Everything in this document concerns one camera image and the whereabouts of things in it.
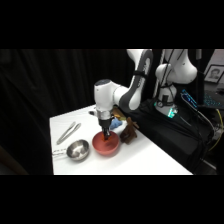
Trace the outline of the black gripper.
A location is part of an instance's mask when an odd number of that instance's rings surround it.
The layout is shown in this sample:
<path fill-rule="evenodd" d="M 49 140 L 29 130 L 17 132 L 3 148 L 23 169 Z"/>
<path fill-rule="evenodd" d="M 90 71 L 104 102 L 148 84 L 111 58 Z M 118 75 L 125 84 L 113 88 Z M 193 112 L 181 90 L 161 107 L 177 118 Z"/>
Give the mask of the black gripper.
<path fill-rule="evenodd" d="M 106 140 L 106 138 L 108 139 L 110 137 L 110 131 L 109 131 L 109 127 L 110 127 L 110 120 L 99 120 L 99 125 L 102 127 L 103 131 L 103 140 Z"/>

